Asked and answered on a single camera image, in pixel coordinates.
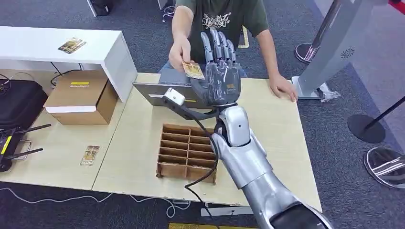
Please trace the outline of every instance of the cardboard grid divider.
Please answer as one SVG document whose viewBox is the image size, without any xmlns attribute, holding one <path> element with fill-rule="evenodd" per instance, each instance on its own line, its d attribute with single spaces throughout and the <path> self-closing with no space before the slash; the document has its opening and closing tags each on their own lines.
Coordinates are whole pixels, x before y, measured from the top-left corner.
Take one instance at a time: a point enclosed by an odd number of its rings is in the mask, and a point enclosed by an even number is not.
<svg viewBox="0 0 405 229">
<path fill-rule="evenodd" d="M 156 176 L 197 180 L 215 163 L 210 139 L 199 127 L 163 124 Z M 204 182 L 215 184 L 216 170 Z"/>
</svg>

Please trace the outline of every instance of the gray laptop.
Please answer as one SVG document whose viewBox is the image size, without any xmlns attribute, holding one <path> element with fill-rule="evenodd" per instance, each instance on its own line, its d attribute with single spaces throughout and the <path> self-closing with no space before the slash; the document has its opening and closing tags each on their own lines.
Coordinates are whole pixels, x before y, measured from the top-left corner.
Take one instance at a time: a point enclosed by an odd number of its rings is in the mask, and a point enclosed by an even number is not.
<svg viewBox="0 0 405 229">
<path fill-rule="evenodd" d="M 169 88 L 173 88 L 186 97 L 184 104 L 188 108 L 212 109 L 201 102 L 186 75 L 175 69 L 162 70 L 158 84 L 133 83 L 133 85 L 153 106 L 164 106 L 162 97 Z"/>
</svg>

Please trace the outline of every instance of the speaker grille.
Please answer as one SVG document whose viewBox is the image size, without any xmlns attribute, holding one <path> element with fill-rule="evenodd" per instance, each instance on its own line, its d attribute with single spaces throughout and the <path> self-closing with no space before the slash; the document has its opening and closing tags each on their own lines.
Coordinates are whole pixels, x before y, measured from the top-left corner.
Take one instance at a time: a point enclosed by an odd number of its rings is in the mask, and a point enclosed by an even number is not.
<svg viewBox="0 0 405 229">
<path fill-rule="evenodd" d="M 347 58 L 353 56 L 355 52 L 356 52 L 356 50 L 354 48 L 348 48 L 341 53 L 341 58 L 347 59 Z"/>
</svg>

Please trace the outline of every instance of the green t-shirt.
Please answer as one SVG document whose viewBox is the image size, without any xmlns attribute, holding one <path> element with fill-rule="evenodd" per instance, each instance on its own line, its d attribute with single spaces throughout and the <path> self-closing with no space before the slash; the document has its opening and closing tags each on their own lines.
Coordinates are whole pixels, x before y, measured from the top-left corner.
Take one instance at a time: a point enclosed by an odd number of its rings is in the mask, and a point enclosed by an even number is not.
<svg viewBox="0 0 405 229">
<path fill-rule="evenodd" d="M 200 32 L 205 31 L 213 41 L 209 28 L 214 26 L 231 40 L 237 49 L 242 26 L 256 37 L 268 29 L 266 11 L 262 0 L 177 0 L 176 6 L 186 6 L 194 13 L 189 36 L 191 60 L 205 63 Z"/>
</svg>

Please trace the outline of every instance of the card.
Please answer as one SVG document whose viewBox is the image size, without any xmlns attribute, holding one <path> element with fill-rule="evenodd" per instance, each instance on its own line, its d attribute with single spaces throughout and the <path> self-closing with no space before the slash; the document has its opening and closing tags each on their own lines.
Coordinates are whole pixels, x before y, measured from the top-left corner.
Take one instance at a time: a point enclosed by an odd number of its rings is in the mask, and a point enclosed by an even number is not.
<svg viewBox="0 0 405 229">
<path fill-rule="evenodd" d="M 99 146 L 87 146 L 85 154 L 83 155 L 82 161 L 80 162 L 80 165 L 81 166 L 92 166 L 99 149 L 100 149 Z"/>
<path fill-rule="evenodd" d="M 86 44 L 86 42 L 83 41 L 82 39 L 73 37 L 73 38 L 69 39 L 68 41 L 66 41 L 58 49 L 67 54 L 71 54 L 71 53 L 74 53 L 76 50 L 80 49 L 85 44 Z"/>
<path fill-rule="evenodd" d="M 194 78 L 198 80 L 205 80 L 203 72 L 201 71 L 200 65 L 195 62 L 186 63 L 183 62 L 183 68 L 186 72 L 187 77 Z"/>
</svg>

